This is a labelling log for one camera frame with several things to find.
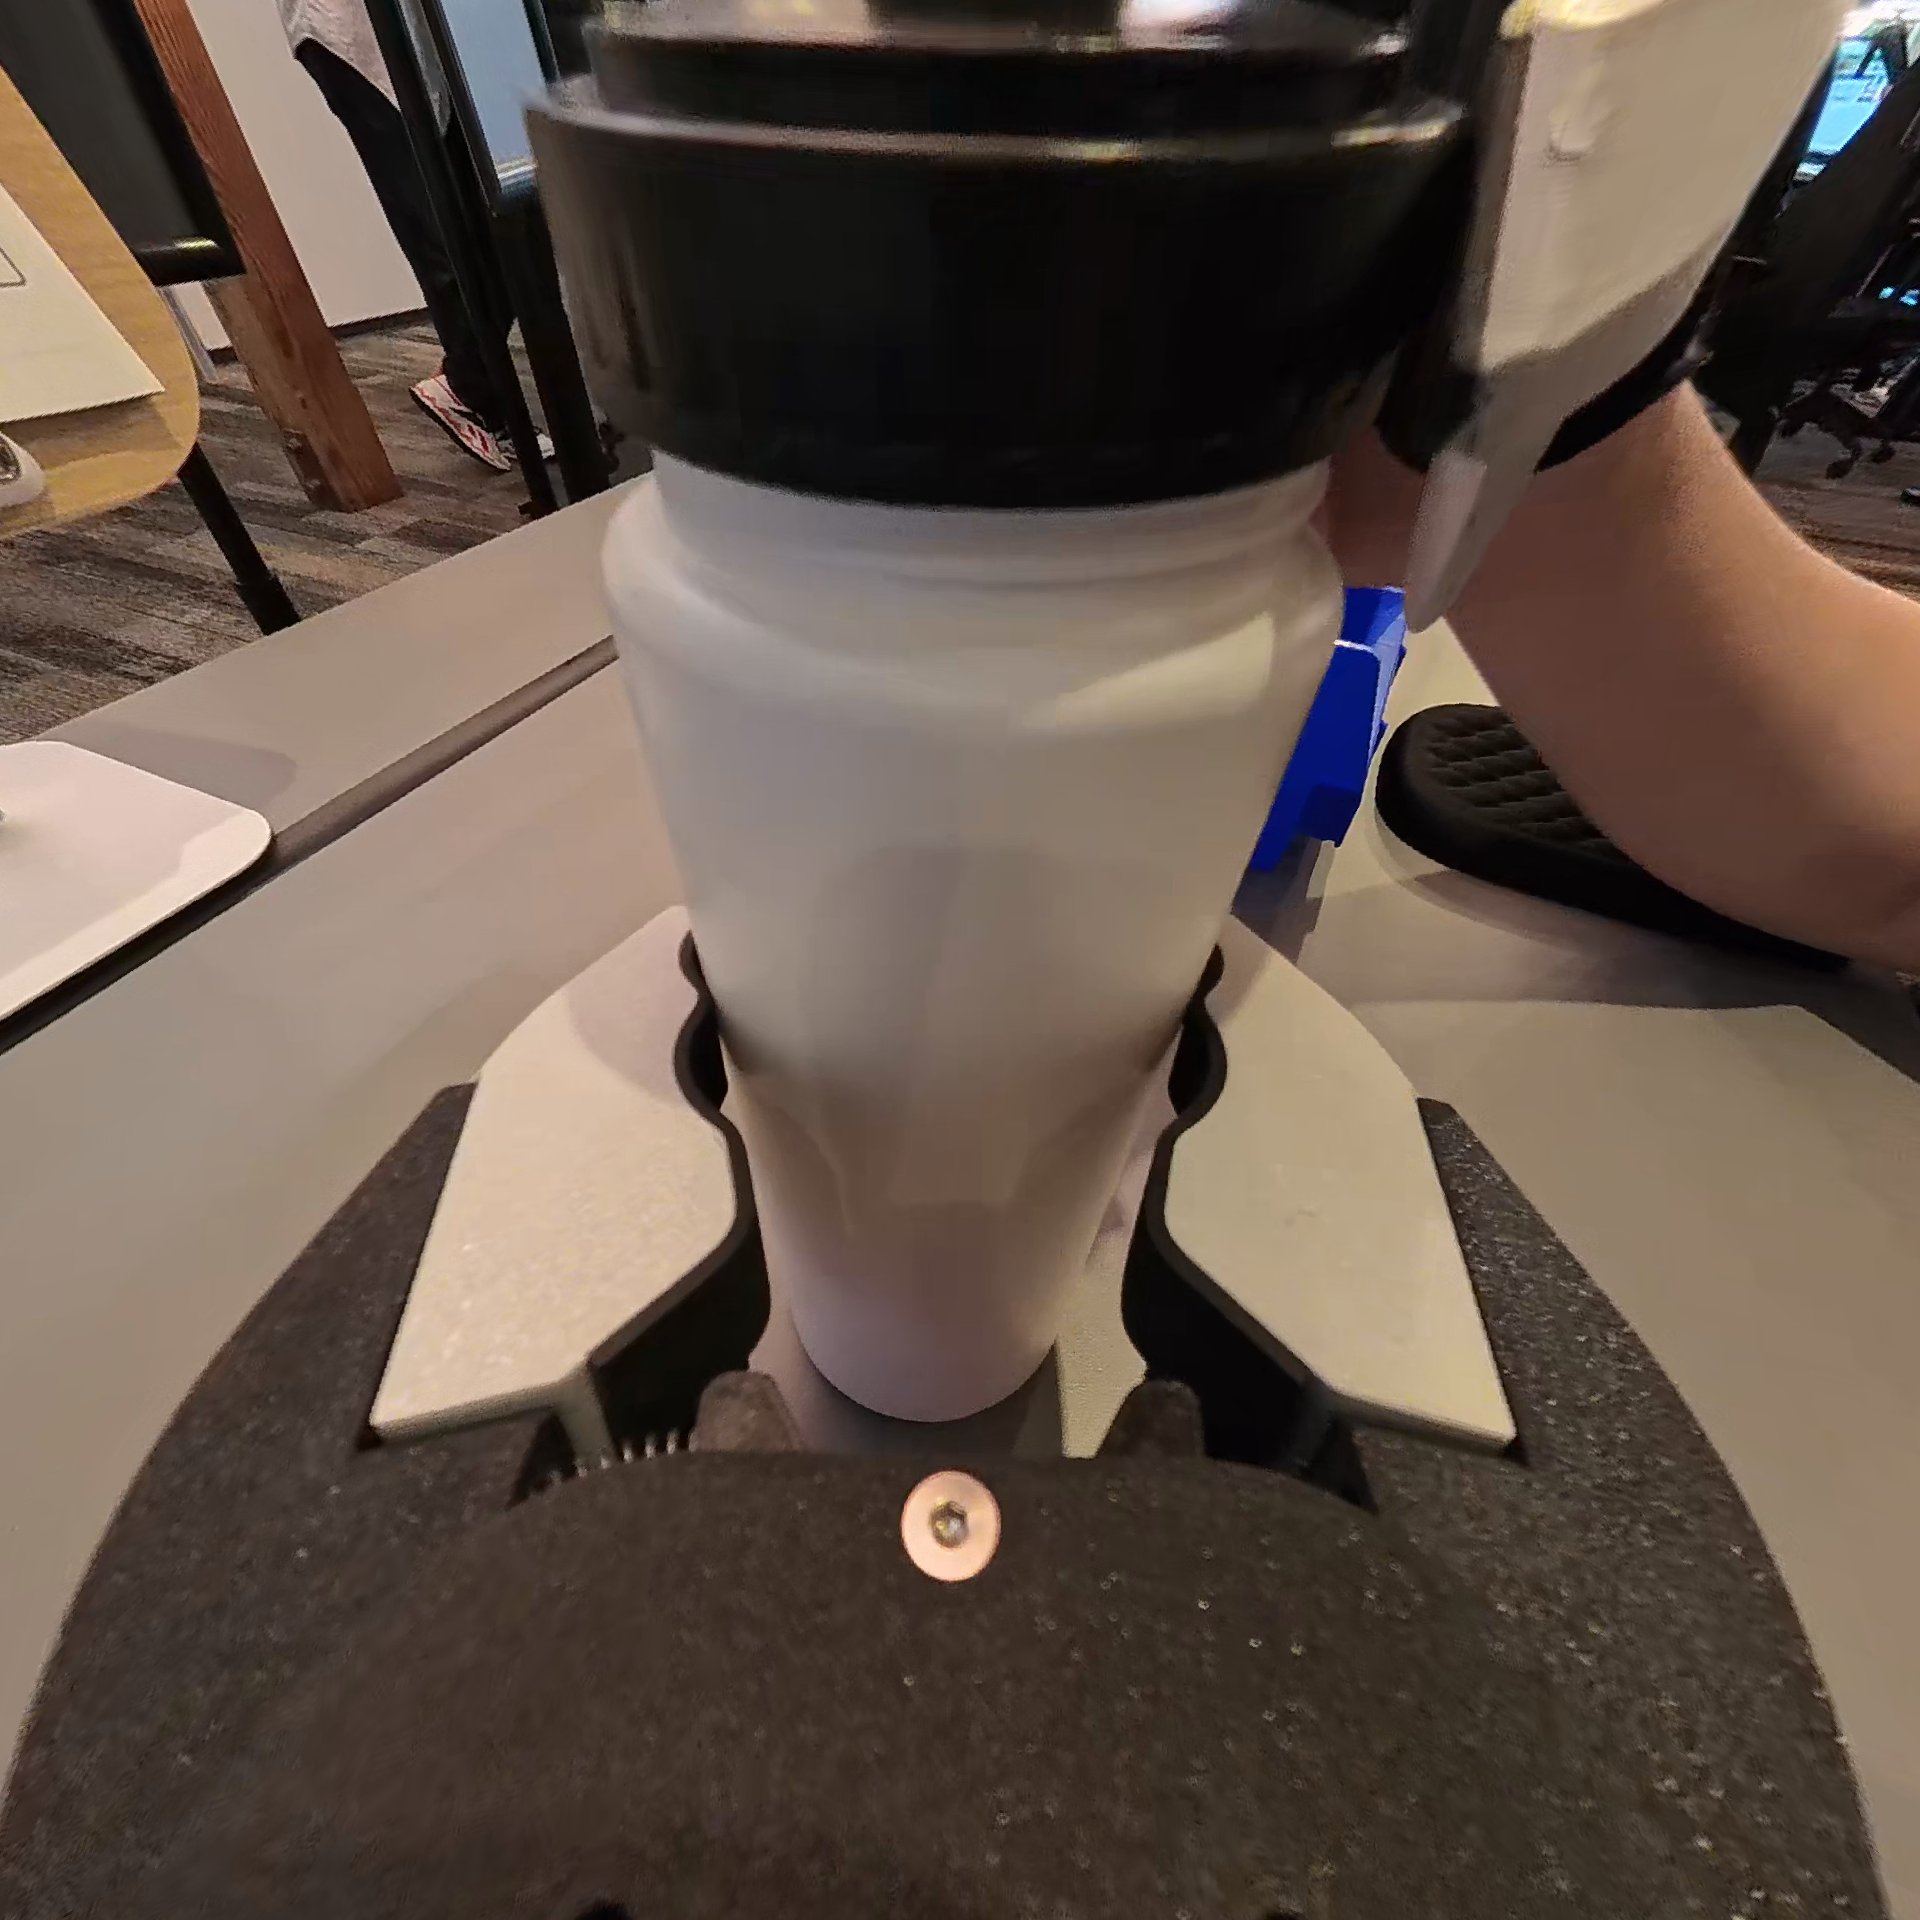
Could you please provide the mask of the wooden post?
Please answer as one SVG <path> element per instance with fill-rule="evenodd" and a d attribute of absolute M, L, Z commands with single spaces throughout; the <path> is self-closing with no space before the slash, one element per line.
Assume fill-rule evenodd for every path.
<path fill-rule="evenodd" d="M 135 2 L 161 74 L 226 216 L 243 272 L 208 296 L 279 432 L 305 495 L 328 511 L 370 511 L 401 477 L 257 167 L 249 139 L 187 2 Z"/>

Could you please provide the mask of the person's right hand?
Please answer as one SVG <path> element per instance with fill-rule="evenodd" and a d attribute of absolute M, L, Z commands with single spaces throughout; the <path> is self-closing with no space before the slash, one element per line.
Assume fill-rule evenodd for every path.
<path fill-rule="evenodd" d="M 1312 527 L 1349 586 L 1412 595 L 1423 510 L 1425 477 L 1365 429 L 1336 456 Z M 1690 376 L 1531 476 L 1452 606 L 1569 587 L 1588 574 L 1621 581 L 1711 533 L 1716 518 L 1762 510 Z"/>

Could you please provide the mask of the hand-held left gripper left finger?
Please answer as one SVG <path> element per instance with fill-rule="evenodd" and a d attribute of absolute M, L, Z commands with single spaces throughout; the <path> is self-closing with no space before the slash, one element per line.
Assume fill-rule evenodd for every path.
<path fill-rule="evenodd" d="M 683 904 L 547 996 L 472 1083 L 369 1427 L 535 1416 L 583 1467 L 691 1443 L 773 1309 Z"/>

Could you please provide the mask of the black bottle lid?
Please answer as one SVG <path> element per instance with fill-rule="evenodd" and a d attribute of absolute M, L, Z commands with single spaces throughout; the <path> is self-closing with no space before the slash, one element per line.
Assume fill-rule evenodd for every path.
<path fill-rule="evenodd" d="M 1321 463 L 1445 310 L 1498 5 L 607 5 L 527 108 L 651 450 L 1066 511 Z"/>

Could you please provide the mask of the black mesh office chair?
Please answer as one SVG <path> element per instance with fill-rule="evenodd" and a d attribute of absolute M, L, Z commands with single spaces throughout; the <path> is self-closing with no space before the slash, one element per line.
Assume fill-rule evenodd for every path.
<path fill-rule="evenodd" d="M 1744 474 L 1810 427 L 1833 480 L 1915 443 L 1915 5 L 1848 16 L 1729 247 L 1696 388 Z"/>

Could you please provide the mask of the instruction board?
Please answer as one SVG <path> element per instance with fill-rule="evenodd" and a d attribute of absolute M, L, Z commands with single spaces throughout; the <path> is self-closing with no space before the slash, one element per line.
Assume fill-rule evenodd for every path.
<path fill-rule="evenodd" d="M 5 538 L 171 482 L 201 432 L 173 308 L 3 77 Z"/>

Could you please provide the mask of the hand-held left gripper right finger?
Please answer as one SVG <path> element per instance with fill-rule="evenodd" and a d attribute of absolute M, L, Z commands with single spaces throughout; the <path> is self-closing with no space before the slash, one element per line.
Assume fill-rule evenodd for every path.
<path fill-rule="evenodd" d="M 1365 1501 L 1363 1432 L 1520 1443 L 1419 1096 L 1234 919 L 1169 1061 L 1121 1322 L 1216 1462 Z"/>

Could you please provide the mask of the black framed sign easel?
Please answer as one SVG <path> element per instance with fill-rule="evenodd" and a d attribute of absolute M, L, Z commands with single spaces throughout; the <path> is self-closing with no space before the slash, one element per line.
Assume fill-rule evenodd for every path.
<path fill-rule="evenodd" d="M 445 5 L 365 2 L 464 314 L 504 400 L 523 510 L 547 517 L 613 487 L 618 456 L 597 414 L 545 216 L 527 108 L 559 70 L 541 5 L 481 5 L 466 29 Z M 464 48 L 497 23 L 514 82 L 509 124 L 492 134 Z"/>

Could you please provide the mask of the white plastic bottle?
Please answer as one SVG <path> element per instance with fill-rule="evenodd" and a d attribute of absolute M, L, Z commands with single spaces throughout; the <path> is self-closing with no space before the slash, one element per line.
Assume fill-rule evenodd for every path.
<path fill-rule="evenodd" d="M 1340 626 L 1328 466 L 885 508 L 659 452 L 616 647 L 800 1343 L 912 1423 L 1066 1324 Z"/>

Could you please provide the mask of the person's right forearm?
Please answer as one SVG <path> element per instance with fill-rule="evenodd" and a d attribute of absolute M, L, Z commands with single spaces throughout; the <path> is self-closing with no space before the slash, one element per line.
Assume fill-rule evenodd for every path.
<path fill-rule="evenodd" d="M 1472 599 L 1452 622 L 1562 787 L 1656 877 L 1915 974 L 1911 599 L 1765 503 L 1621 581 Z"/>

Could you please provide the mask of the blue plastic bin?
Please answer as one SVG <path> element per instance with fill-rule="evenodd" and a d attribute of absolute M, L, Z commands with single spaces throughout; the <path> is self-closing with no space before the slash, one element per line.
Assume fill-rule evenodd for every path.
<path fill-rule="evenodd" d="M 1349 587 L 1328 669 L 1287 757 L 1249 874 L 1271 874 L 1300 842 L 1340 846 L 1386 741 L 1386 703 L 1409 644 L 1404 595 Z"/>

